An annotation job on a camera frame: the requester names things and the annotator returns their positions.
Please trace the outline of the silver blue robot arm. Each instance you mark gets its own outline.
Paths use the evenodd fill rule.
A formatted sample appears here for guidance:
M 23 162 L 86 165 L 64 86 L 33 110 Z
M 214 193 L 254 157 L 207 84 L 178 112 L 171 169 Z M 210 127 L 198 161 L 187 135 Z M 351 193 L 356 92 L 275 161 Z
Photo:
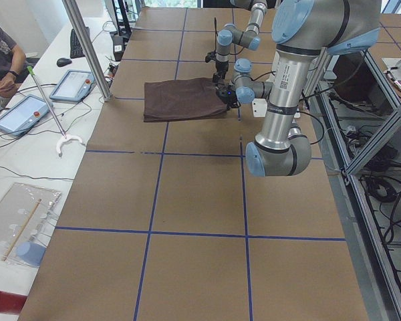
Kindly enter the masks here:
M 253 51 L 259 47 L 261 40 L 258 34 L 269 8 L 267 1 L 264 0 L 230 1 L 230 4 L 249 11 L 250 20 L 244 30 L 238 29 L 233 23 L 228 23 L 216 34 L 215 49 L 205 57 L 205 62 L 211 60 L 215 62 L 216 72 L 213 74 L 213 82 L 216 84 L 224 83 L 229 70 L 232 45 L 239 45 L 243 49 Z
M 292 176 L 311 160 L 311 145 L 294 120 L 311 61 L 372 47 L 380 30 L 380 1 L 284 1 L 272 25 L 279 54 L 261 131 L 246 146 L 250 173 Z

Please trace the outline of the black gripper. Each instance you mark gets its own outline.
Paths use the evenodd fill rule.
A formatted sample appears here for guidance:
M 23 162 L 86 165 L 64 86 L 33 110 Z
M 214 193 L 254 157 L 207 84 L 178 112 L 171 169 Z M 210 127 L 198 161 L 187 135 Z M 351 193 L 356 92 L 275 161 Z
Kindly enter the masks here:
M 213 74 L 213 83 L 216 86 L 224 86 L 225 85 L 225 76 L 229 70 L 229 63 L 228 61 L 215 62 L 216 72 Z
M 227 105 L 226 108 L 227 110 L 234 109 L 234 108 L 240 108 L 241 104 L 237 100 L 236 96 L 228 96 L 227 97 Z

